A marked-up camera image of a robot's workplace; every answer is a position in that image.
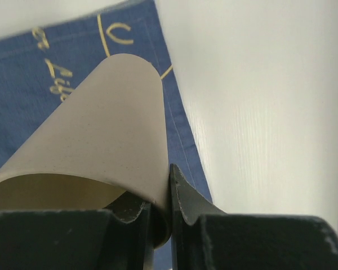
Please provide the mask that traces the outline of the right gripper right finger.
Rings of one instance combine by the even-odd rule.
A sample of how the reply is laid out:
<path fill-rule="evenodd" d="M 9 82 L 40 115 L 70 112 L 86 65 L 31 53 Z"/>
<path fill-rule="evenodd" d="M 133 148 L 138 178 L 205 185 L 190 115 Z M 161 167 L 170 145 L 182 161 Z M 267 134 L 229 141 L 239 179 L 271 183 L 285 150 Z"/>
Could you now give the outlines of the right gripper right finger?
<path fill-rule="evenodd" d="M 227 214 L 170 166 L 173 269 L 338 269 L 338 236 L 321 218 Z"/>

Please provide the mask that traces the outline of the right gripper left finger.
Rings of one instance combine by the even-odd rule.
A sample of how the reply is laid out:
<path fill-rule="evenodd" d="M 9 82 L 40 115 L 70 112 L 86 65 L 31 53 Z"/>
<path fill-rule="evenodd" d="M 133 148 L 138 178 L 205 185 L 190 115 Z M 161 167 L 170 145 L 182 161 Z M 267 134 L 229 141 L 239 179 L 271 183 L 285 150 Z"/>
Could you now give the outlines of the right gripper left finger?
<path fill-rule="evenodd" d="M 130 193 L 100 210 L 0 211 L 0 269 L 149 269 L 151 226 Z"/>

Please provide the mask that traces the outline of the beige paper cup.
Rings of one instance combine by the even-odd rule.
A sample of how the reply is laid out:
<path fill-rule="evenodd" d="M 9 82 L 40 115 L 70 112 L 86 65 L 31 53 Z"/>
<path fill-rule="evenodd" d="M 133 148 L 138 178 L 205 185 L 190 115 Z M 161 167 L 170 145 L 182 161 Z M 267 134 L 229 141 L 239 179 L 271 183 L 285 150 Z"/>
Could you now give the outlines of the beige paper cup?
<path fill-rule="evenodd" d="M 98 64 L 0 168 L 0 210 L 96 210 L 124 192 L 159 214 L 170 237 L 162 81 L 131 54 Z"/>

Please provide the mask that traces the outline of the blue fish placemat cloth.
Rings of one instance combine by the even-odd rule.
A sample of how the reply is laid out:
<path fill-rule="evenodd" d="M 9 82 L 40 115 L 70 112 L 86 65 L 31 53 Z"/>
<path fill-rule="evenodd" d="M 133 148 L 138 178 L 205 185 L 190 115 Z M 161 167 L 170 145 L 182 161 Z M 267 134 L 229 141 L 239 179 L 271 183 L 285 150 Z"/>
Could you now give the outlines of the blue fish placemat cloth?
<path fill-rule="evenodd" d="M 104 58 L 105 51 L 139 55 L 163 75 L 169 161 L 209 199 L 153 1 L 128 1 L 0 40 L 0 166 Z"/>

